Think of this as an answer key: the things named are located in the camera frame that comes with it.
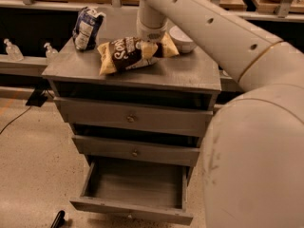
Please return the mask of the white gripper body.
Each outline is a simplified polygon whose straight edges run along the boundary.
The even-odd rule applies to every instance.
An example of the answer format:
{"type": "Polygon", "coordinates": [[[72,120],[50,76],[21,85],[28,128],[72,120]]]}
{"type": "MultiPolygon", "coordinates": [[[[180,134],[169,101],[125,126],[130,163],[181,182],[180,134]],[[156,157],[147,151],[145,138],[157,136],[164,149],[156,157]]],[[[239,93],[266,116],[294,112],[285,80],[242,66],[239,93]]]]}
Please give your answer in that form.
{"type": "Polygon", "coordinates": [[[146,42],[158,43],[167,29],[167,18],[153,9],[146,1],[140,0],[137,12],[137,34],[146,42]]]}

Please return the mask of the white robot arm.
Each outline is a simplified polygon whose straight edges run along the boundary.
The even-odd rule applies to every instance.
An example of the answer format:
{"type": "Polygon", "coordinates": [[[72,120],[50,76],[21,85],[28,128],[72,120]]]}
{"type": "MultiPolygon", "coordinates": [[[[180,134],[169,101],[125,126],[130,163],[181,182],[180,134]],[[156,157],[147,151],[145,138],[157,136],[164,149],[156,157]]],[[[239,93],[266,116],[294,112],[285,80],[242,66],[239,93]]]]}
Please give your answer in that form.
{"type": "Polygon", "coordinates": [[[243,89],[203,140],[207,228],[304,228],[304,55],[207,0],[141,0],[145,38],[166,19],[243,89]]]}

